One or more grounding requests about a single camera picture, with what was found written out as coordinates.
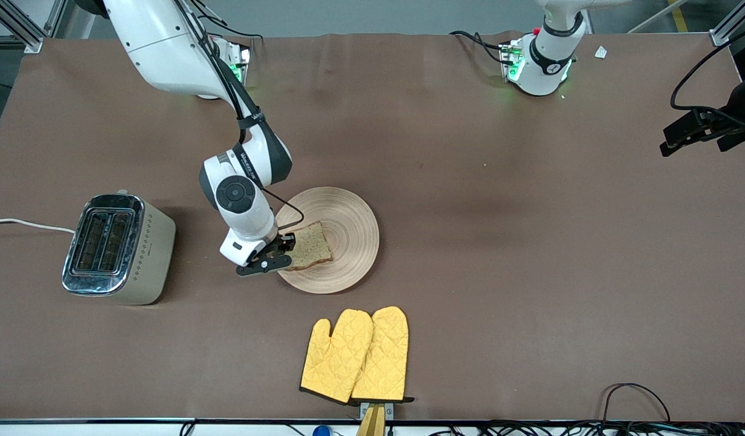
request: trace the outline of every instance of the toaster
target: toaster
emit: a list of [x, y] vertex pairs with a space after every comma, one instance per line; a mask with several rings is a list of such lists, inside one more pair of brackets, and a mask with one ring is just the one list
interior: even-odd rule
[[162, 294], [176, 224], [143, 199], [118, 191], [87, 202], [63, 266], [63, 287], [118, 304]]

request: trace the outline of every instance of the circular joint cap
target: circular joint cap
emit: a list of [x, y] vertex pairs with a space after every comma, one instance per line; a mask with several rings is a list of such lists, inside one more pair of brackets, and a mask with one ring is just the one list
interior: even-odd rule
[[244, 176], [229, 176], [217, 186], [217, 202], [232, 213], [244, 213], [254, 203], [254, 183]]

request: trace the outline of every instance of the white robotic arm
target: white robotic arm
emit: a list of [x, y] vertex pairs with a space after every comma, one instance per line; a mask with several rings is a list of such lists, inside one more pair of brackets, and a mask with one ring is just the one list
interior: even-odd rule
[[630, 0], [535, 0], [545, 10], [545, 23], [556, 30], [569, 30], [574, 26], [577, 13], [583, 9], [607, 8], [622, 5]]
[[[207, 159], [200, 171], [204, 194], [230, 227], [221, 254], [239, 266], [241, 276], [289, 266], [284, 251], [293, 247], [293, 237], [278, 235], [262, 188], [286, 179], [292, 159], [231, 66], [220, 58], [236, 44], [209, 37], [184, 0], [104, 3], [122, 46], [146, 82], [166, 92], [219, 97], [237, 113], [239, 143]], [[245, 130], [251, 135], [246, 142]]]
[[586, 32], [583, 9], [621, 5], [630, 0], [535, 0], [545, 10], [539, 33], [503, 47], [502, 72], [508, 82], [533, 96], [547, 96], [566, 80], [572, 55]]

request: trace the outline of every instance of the wooden plate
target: wooden plate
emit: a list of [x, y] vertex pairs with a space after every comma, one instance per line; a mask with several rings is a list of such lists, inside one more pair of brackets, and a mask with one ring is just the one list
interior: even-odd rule
[[[305, 292], [331, 294], [348, 289], [367, 274], [378, 255], [380, 232], [373, 210], [363, 199], [341, 188], [323, 187], [303, 191], [289, 203], [305, 214], [305, 220], [291, 229], [322, 222], [333, 260], [302, 271], [278, 271], [284, 280]], [[298, 218], [288, 206], [276, 215], [279, 224]]]

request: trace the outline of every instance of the white paper scrap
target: white paper scrap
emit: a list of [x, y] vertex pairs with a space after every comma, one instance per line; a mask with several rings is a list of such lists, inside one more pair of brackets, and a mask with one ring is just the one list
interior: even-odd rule
[[607, 49], [604, 46], [599, 46], [599, 50], [596, 50], [595, 57], [603, 59], [607, 57]]

